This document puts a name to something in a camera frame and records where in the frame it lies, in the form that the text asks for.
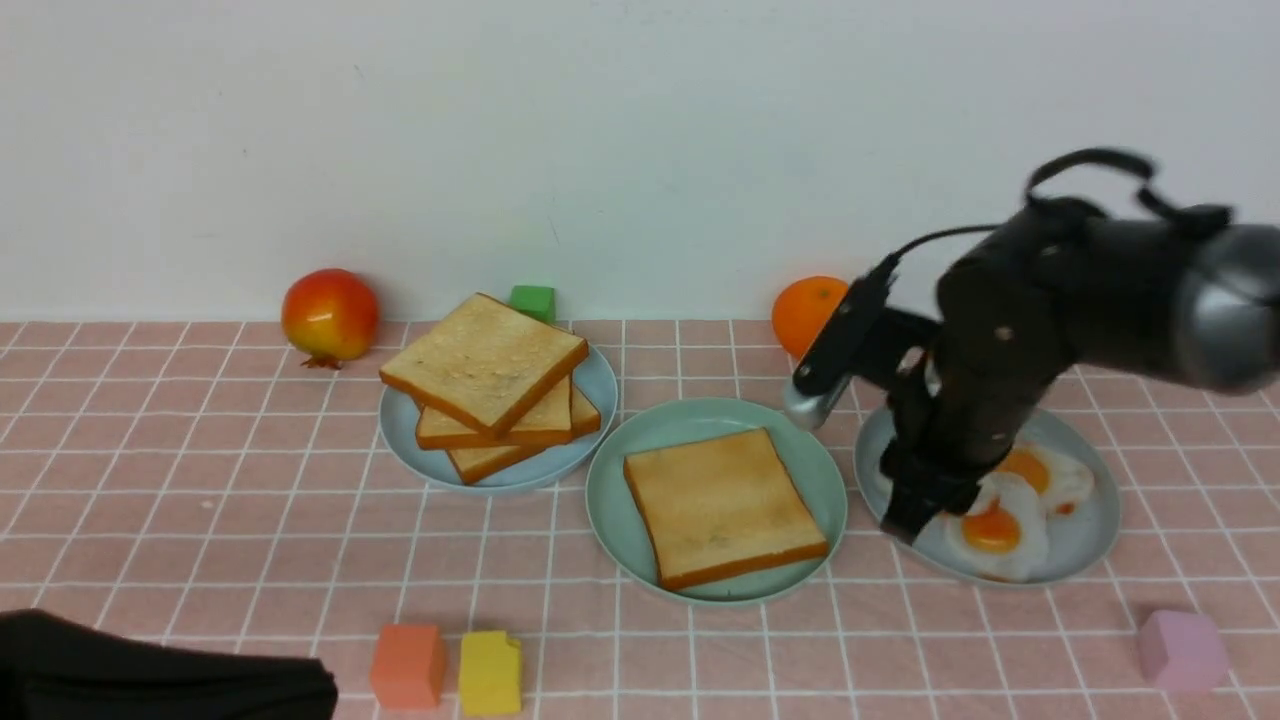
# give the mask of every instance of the stack of toast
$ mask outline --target stack of toast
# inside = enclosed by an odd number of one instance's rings
[[[445,451],[475,484],[600,429],[600,411],[573,384],[588,354],[581,337],[475,293],[379,377],[417,406],[417,446]]]

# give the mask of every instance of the toast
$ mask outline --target toast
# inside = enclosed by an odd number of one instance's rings
[[[764,428],[632,454],[622,474],[667,591],[829,551]]]
[[[573,380],[556,383],[536,405],[502,439],[485,437],[434,407],[419,404],[417,447],[421,450],[456,450],[465,447],[497,447],[506,445],[559,445],[573,439]]]
[[[415,401],[500,439],[588,352],[585,340],[477,292],[378,375]]]
[[[577,386],[573,386],[572,397],[573,437],[568,442],[599,430],[603,424],[600,411],[582,391],[577,389]],[[567,445],[568,442],[556,445]],[[458,473],[458,478],[462,479],[462,484],[471,486],[494,473],[511,468],[516,462],[529,460],[549,447],[553,446],[511,445],[503,447],[460,448],[448,451],[448,456],[449,462],[453,464],[453,469]]]

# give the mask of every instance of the robotic arm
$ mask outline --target robotic arm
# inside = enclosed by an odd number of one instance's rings
[[[1078,165],[1138,177],[1155,218],[1108,218],[1036,187]],[[800,360],[786,413],[819,428],[854,377],[887,392],[893,480],[881,529],[914,543],[941,511],[964,514],[1053,380],[1078,363],[1244,395],[1280,372],[1280,228],[1229,208],[1178,209],[1155,167],[1111,149],[1057,158],[1028,179],[1002,225],[924,236],[858,278]],[[919,245],[989,233],[937,283],[941,323],[886,307],[893,269]]]

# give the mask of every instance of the egg yolk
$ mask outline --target egg yolk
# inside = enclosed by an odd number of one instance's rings
[[[1015,447],[1011,450],[996,470],[1020,475],[1027,480],[1027,484],[1032,486],[1036,495],[1044,495],[1044,491],[1048,489],[1048,468],[1027,448]]]
[[[991,509],[980,515],[966,516],[960,527],[969,546],[992,555],[1012,552],[1023,541],[1023,527],[1000,502],[991,503]]]

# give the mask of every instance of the orange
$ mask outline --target orange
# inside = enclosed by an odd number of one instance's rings
[[[846,292],[849,283],[824,275],[787,286],[773,301],[773,334],[782,348],[796,360],[804,357]]]

